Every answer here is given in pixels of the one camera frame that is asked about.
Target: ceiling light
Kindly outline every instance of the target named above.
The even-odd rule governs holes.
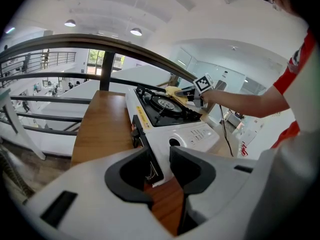
[[[64,25],[66,25],[67,27],[75,27],[76,22],[73,19],[69,19],[64,23]]]
[[[139,37],[142,36],[142,31],[138,27],[133,28],[130,32],[135,36],[139,36]]]
[[[180,62],[182,65],[185,65],[185,66],[186,66],[186,64],[184,64],[184,63],[183,63],[181,60],[179,60],[179,59],[178,59],[178,62]]]
[[[10,29],[8,29],[5,33],[9,34],[11,31],[14,31],[16,28],[15,27],[11,27]]]

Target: portable gas stove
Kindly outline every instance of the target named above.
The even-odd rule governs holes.
[[[129,88],[125,102],[132,122],[133,146],[149,149],[150,173],[146,179],[153,187],[173,177],[171,146],[206,152],[219,140],[219,135],[200,120],[201,114],[166,95],[164,89],[155,92],[142,86]]]

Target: desk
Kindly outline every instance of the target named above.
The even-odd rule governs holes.
[[[125,95],[98,90],[76,136],[71,166],[132,148],[131,122]],[[146,186],[145,192],[154,201],[153,215],[176,236],[183,205],[183,190],[177,180],[173,178],[155,188]]]

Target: black railing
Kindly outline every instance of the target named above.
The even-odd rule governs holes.
[[[26,73],[26,74],[14,74],[14,75],[1,75],[0,81],[2,84],[6,84],[8,81],[14,81],[25,78],[43,78],[43,77],[63,77],[63,78],[78,78],[78,79],[87,79],[87,80],[100,80],[100,90],[108,91],[110,83],[117,83],[129,86],[138,86],[141,85],[145,88],[152,89],[155,91],[165,92],[163,88],[158,86],[153,86],[145,83],[140,83],[131,80],[118,79],[111,77],[113,62],[115,59],[115,54],[122,54],[129,56],[131,58],[143,61],[145,63],[156,66],[160,69],[168,71],[176,76],[181,77],[182,79],[192,82],[196,77],[184,70],[179,65],[174,62],[150,51],[139,47],[137,45],[124,42],[121,40],[116,40],[113,38],[88,35],[88,34],[59,34],[52,36],[45,36],[35,38],[29,41],[19,43],[15,46],[8,48],[7,50],[0,53],[0,61],[7,62],[12,60],[13,56],[15,58],[22,58],[26,55],[21,55],[22,53],[29,53],[32,51],[42,50],[42,49],[53,49],[53,48],[84,48],[84,49],[96,49],[105,51],[101,76],[85,73],[72,73],[72,72],[37,72],[37,73]],[[75,56],[69,57],[70,52],[67,52],[66,62],[69,60],[74,61]],[[56,56],[55,63],[59,64],[59,55]],[[64,98],[64,97],[48,97],[48,96],[11,96],[12,100],[19,101],[42,101],[42,102],[56,102],[56,103],[71,103],[71,104],[89,104],[90,99],[81,99],[81,98]],[[19,116],[44,119],[44,120],[55,120],[55,121],[64,121],[64,122],[81,122],[79,117],[65,117],[65,116],[52,116],[52,115],[40,115],[35,113],[17,113]],[[1,120],[1,122],[10,124],[8,121]],[[59,135],[77,135],[75,131],[65,131],[65,130],[52,130],[52,129],[43,129],[36,128],[31,126],[23,126],[27,130],[37,131],[42,133],[50,134],[59,134]]]
[[[75,62],[76,53],[71,51],[35,52],[0,61],[0,77],[29,74],[47,69],[50,66]],[[2,81],[2,87],[7,87],[12,80]]]

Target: red and white shirt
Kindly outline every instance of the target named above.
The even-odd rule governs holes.
[[[316,39],[310,29],[304,39],[303,45],[297,50],[288,63],[284,74],[273,84],[273,86],[283,95],[291,83],[295,80],[299,72],[304,68],[311,53],[316,47]],[[283,131],[272,148],[276,148],[280,142],[287,138],[295,137],[300,132],[297,121],[294,121],[288,129]]]

